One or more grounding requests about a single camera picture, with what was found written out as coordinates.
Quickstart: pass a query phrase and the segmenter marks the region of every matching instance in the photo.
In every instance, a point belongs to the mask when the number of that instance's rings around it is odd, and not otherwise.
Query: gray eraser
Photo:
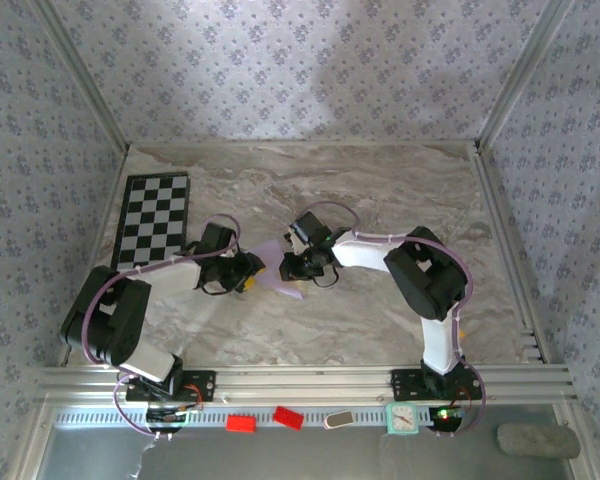
[[[505,423],[498,427],[498,445],[507,455],[543,458],[576,458],[580,442],[564,425]]]
[[[350,411],[332,413],[324,419],[324,428],[340,428],[353,423],[353,413]]]

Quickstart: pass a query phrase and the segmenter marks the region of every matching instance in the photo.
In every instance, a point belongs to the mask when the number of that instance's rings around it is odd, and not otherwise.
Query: clock face
[[[389,433],[412,434],[418,432],[416,407],[410,403],[394,403],[387,406]]]

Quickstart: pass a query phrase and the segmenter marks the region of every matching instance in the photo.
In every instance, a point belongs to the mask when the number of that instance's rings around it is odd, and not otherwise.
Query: metal bar
[[[474,150],[473,152],[470,152],[470,158],[476,169],[476,177],[484,199],[484,205],[491,218],[494,235],[498,243],[500,259],[509,280],[508,283],[513,294],[515,306],[525,327],[531,328],[535,332],[542,358],[544,358],[547,363],[551,363],[549,345],[543,334],[542,325],[538,321],[534,307],[530,301],[531,292],[529,291],[528,282],[524,281],[524,276],[522,274],[524,269],[513,248],[515,242],[511,237],[512,233],[510,229],[506,227],[505,215],[503,213],[506,210],[498,200],[498,196],[495,194],[493,182],[483,155],[479,155]]]
[[[43,29],[49,36],[49,40],[56,48],[76,85],[84,95],[87,104],[93,111],[111,145],[119,152],[125,152],[127,145],[124,135],[78,50],[73,45],[69,33],[62,25],[58,12],[48,0],[29,0],[29,5],[40,20]]]
[[[27,428],[21,435],[22,439],[6,478],[9,480],[35,479],[40,471],[44,452],[52,432],[52,421],[55,408],[43,404],[31,412]]]
[[[557,403],[553,406],[556,421],[568,425],[576,432],[580,441],[580,455],[569,460],[571,471],[576,480],[599,480],[600,457],[593,443],[591,429],[586,424],[585,415],[579,404]]]
[[[217,146],[230,146],[230,147],[283,147],[283,146],[315,146],[315,147],[330,147],[330,146],[359,146],[359,147],[401,147],[401,146],[422,146],[427,148],[445,148],[452,151],[460,151],[464,148],[464,144],[467,139],[456,139],[456,140],[435,140],[435,139],[421,139],[421,140],[401,140],[399,138],[381,138],[378,140],[370,140],[364,138],[343,138],[334,140],[228,140],[226,138],[218,138],[211,140],[173,140],[169,141],[170,148],[208,148]],[[142,141],[134,143],[133,147],[136,149],[153,149],[164,147],[164,142],[159,141]]]
[[[107,229],[107,223],[109,222],[109,216],[111,214],[111,209],[113,208],[113,201],[116,197],[116,190],[118,189],[118,183],[120,181],[120,177],[122,176],[122,169],[124,168],[125,163],[127,162],[127,157],[129,152],[125,152],[120,165],[116,171],[115,181],[112,182],[111,189],[109,190],[109,194],[107,196],[107,202],[105,203],[104,215],[102,217],[102,221],[100,222],[100,226],[98,228],[98,234],[96,236],[96,241],[93,243],[93,248],[91,249],[91,254],[89,255],[89,261],[87,262],[87,268],[84,272],[84,276],[82,278],[82,285],[87,280],[89,273],[91,273],[91,269],[95,266],[98,261],[98,253],[100,252],[100,245],[102,244],[102,239],[104,238],[104,233]],[[66,343],[62,344],[60,347],[60,353],[58,355],[58,365],[64,367],[69,362],[69,355],[71,354],[71,347]]]
[[[215,368],[213,405],[370,406],[393,400],[394,366],[278,366]],[[501,405],[576,401],[565,365],[483,365],[487,400]],[[57,406],[100,407],[111,404],[117,371],[102,367],[46,369],[40,381],[46,402]],[[426,405],[446,402],[422,401]]]
[[[536,340],[535,335],[523,335],[522,336],[522,344],[525,347],[536,347],[538,345],[538,340]]]
[[[518,98],[520,98],[522,91],[529,82],[533,71],[540,63],[540,60],[542,60],[544,53],[562,24],[564,17],[571,10],[573,3],[574,0],[549,0],[540,14],[540,18],[527,44],[522,49],[522,54],[513,66],[495,105],[491,109],[491,113],[489,113],[478,135],[478,144],[481,153],[493,145],[493,141],[507,121]]]

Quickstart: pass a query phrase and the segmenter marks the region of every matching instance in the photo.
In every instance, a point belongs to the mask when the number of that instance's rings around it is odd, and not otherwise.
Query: glass panel
[[[555,419],[550,407],[489,407],[479,428],[454,439],[436,438],[429,431],[389,436],[382,427],[300,432],[261,428],[255,434],[188,428],[171,442],[153,442],[122,428],[57,428],[39,479],[572,478],[566,461],[503,454],[495,431],[508,422],[555,423]]]

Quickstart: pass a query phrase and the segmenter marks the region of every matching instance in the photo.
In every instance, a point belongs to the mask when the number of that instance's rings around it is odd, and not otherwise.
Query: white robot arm
[[[453,322],[458,319],[452,312],[465,295],[467,278],[462,268],[441,251],[446,248],[430,230],[418,227],[409,235],[372,235],[349,229],[331,232],[306,212],[291,224],[285,238],[294,252],[285,254],[280,267],[283,280],[314,279],[322,276],[323,268],[329,265],[390,273],[421,318],[423,368],[441,377],[454,370],[462,353],[458,340],[453,338]]]
[[[343,267],[365,267],[389,273],[385,258],[399,246],[393,238],[405,235],[371,235],[351,231],[343,233],[332,247],[335,260]],[[444,320],[420,317],[424,336],[424,363],[440,375],[446,375],[457,365],[453,350],[453,319],[451,310]]]
[[[117,367],[137,376],[155,395],[173,397],[182,384],[182,360],[141,337],[147,305],[196,288],[217,294],[205,289],[211,282],[224,288],[219,293],[244,292],[264,264],[231,245],[237,247],[237,232],[209,223],[192,244],[191,257],[127,272],[94,268],[62,325],[63,340],[93,363]]]

